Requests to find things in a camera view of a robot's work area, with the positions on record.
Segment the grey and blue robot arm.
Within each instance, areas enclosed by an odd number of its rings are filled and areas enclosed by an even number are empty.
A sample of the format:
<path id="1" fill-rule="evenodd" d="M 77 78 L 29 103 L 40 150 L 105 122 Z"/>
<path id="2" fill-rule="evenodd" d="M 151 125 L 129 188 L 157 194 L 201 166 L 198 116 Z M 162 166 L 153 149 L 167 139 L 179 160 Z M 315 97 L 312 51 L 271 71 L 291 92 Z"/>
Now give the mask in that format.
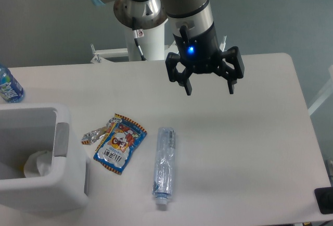
<path id="1" fill-rule="evenodd" d="M 95 5 L 112 2 L 117 20 L 131 31 L 147 31 L 166 21 L 177 46 L 165 64 L 171 82 L 191 94 L 192 74 L 214 73 L 223 77 L 230 93 L 244 76 L 244 63 L 238 47 L 225 50 L 218 43 L 209 0 L 91 0 Z"/>

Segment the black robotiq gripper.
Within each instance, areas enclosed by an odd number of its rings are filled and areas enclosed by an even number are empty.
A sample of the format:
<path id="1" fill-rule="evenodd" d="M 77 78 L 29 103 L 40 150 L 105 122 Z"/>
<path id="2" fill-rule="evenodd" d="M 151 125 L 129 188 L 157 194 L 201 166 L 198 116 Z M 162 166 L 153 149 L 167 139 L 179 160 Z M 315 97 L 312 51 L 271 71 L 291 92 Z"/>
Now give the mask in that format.
<path id="1" fill-rule="evenodd" d="M 234 85 L 244 77 L 245 66 L 237 46 L 223 52 L 220 50 L 214 24 L 201 34 L 190 35 L 189 26 L 180 27 L 180 35 L 174 35 L 179 54 L 168 53 L 165 65 L 170 82 L 177 82 L 191 95 L 191 74 L 215 73 L 227 81 L 230 95 L 234 94 Z M 177 69 L 180 63 L 185 68 Z"/>

